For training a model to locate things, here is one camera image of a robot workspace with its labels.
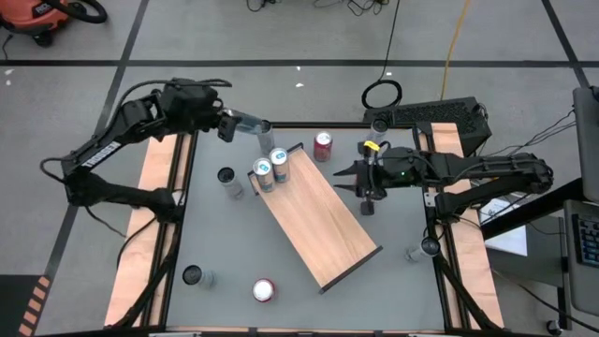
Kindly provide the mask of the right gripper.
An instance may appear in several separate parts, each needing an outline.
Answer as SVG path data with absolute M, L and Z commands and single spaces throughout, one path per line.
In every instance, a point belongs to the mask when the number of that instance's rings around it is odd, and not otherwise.
M 335 187 L 363 198 L 360 213 L 374 215 L 374 202 L 386 198 L 388 189 L 398 187 L 397 166 L 398 159 L 393 155 L 379 156 L 377 152 L 366 152 L 363 168 L 360 162 L 354 162 L 349 168 L 334 173 L 334 176 L 357 175 L 357 185 L 335 184 Z

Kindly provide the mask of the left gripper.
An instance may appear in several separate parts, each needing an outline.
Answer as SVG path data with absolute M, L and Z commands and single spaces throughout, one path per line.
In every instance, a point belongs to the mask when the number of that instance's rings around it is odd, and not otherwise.
M 190 112 L 188 133 L 208 132 L 217 127 L 217 136 L 224 142 L 231 142 L 240 122 L 239 117 L 222 115 L 223 101 L 216 91 L 207 92 L 196 99 Z

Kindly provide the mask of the blue silver Red Bull can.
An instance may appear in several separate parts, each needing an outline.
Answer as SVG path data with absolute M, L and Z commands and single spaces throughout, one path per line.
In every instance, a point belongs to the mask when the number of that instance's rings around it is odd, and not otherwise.
M 225 113 L 234 120 L 237 131 L 252 135 L 258 135 L 263 132 L 261 118 L 229 108 L 225 109 Z
M 272 164 L 268 158 L 258 158 L 253 164 L 253 173 L 260 189 L 263 192 L 271 192 L 274 189 L 275 180 Z
M 270 152 L 270 162 L 277 183 L 285 183 L 290 177 L 288 153 L 283 148 L 274 148 Z

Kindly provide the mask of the red Coca-Cola can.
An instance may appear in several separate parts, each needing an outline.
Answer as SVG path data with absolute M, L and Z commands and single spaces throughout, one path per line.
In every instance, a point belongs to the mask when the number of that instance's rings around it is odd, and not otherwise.
M 275 284 L 268 278 L 260 278 L 255 281 L 252 287 L 252 294 L 258 302 L 269 302 L 276 295 Z
M 319 162 L 329 161 L 332 153 L 332 135 L 328 131 L 320 131 L 314 137 L 314 159 Z

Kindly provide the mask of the Celsius Arctic Vibe can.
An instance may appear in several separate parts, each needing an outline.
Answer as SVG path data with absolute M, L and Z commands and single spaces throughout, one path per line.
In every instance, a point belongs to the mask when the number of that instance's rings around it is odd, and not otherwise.
M 371 123 L 370 133 L 366 140 L 379 144 L 385 139 L 387 131 L 388 122 L 385 119 L 374 119 Z
M 409 262 L 419 262 L 424 258 L 433 258 L 437 256 L 440 251 L 441 245 L 436 239 L 432 237 L 425 237 L 416 246 L 408 248 L 404 257 Z
M 183 282 L 188 286 L 211 288 L 215 285 L 216 277 L 212 270 L 202 269 L 198 265 L 189 265 L 183 271 Z

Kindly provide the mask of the wooden shelf with black legs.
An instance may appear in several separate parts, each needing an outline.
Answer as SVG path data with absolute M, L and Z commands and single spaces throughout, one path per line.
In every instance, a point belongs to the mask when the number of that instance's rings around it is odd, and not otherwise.
M 298 252 L 321 294 L 383 250 L 345 206 L 298 143 L 290 148 L 290 177 L 263 192 L 248 172 L 257 195 Z

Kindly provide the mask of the white Celsius can pink band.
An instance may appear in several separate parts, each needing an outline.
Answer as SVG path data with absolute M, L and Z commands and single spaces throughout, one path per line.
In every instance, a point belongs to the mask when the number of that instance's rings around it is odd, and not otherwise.
M 217 179 L 226 190 L 230 198 L 240 199 L 243 197 L 243 187 L 237 178 L 235 171 L 230 167 L 220 168 Z

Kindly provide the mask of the black computer tower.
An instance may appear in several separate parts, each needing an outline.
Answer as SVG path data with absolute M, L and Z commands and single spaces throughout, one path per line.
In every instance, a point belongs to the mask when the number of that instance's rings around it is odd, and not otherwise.
M 486 107 L 473 96 L 365 110 L 362 121 L 380 118 L 391 125 L 416 122 L 455 124 L 463 154 L 473 155 L 492 135 Z

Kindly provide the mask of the white paper sheet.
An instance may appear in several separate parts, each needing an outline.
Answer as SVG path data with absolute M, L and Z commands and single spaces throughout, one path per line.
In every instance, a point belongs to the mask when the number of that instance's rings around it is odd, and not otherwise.
M 514 205 L 504 210 L 504 208 L 508 205 L 509 202 L 506 200 L 498 198 L 492 199 L 488 204 L 478 211 L 480 223 L 483 224 L 496 214 L 503 215 L 504 213 L 510 212 L 518 207 L 518 205 Z M 491 239 L 485 239 L 485 245 L 487 248 L 505 253 L 518 256 L 527 256 L 528 246 L 526 227 L 520 226 Z

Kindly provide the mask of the wooden table side board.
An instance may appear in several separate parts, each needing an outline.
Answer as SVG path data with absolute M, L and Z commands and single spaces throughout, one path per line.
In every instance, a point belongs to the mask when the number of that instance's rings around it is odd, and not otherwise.
M 430 134 L 421 134 L 419 140 L 426 150 L 463 155 L 454 124 L 433 123 Z M 438 227 L 436 231 L 443 236 L 441 256 L 447 259 L 480 309 L 501 327 L 504 322 L 477 212 L 468 208 L 456 223 Z
M 191 140 L 190 136 L 150 140 L 139 177 L 139 188 L 154 190 L 167 187 L 170 177 L 174 178 L 174 187 L 181 188 Z M 141 208 L 131 213 L 127 234 L 136 237 L 127 244 L 121 255 L 105 317 L 107 327 L 125 315 L 148 284 L 152 277 L 153 258 L 163 258 L 167 254 L 173 230 L 173 225 L 161 226 L 155 222 L 153 213 L 148 209 Z

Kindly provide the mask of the black diagonal beam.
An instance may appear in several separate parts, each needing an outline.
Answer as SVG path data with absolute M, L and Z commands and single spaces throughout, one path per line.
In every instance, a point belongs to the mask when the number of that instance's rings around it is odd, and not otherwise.
M 586 201 L 587 198 L 584 196 L 583 190 L 583 179 L 578 178 L 516 208 L 514 211 L 499 215 L 482 226 L 483 239 L 494 238 L 525 223 L 562 210 L 566 200 Z

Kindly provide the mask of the orange shop vacuum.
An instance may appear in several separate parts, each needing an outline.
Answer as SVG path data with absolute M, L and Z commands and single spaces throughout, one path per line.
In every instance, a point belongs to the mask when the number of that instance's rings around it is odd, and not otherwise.
M 108 12 L 97 0 L 0 0 L 0 26 L 31 37 L 40 47 L 49 47 L 52 32 L 70 19 L 102 24 Z

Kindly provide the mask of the grey monitor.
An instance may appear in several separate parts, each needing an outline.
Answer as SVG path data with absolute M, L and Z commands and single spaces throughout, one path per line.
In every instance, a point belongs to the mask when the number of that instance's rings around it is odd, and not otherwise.
M 599 86 L 573 91 L 584 196 L 599 203 Z

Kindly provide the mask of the grey equipment cart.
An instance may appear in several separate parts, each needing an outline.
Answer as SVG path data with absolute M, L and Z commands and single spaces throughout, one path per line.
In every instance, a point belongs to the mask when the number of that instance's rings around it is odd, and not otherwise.
M 583 313 L 599 316 L 599 268 L 577 262 L 572 229 L 574 214 L 599 217 L 599 206 L 566 200 L 563 204 L 563 211 L 572 304 Z

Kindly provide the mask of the black mat orange stripes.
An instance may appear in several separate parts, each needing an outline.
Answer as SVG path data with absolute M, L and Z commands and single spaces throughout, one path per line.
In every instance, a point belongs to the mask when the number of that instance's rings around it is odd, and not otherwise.
M 48 275 L 0 274 L 0 337 L 33 337 L 50 288 Z

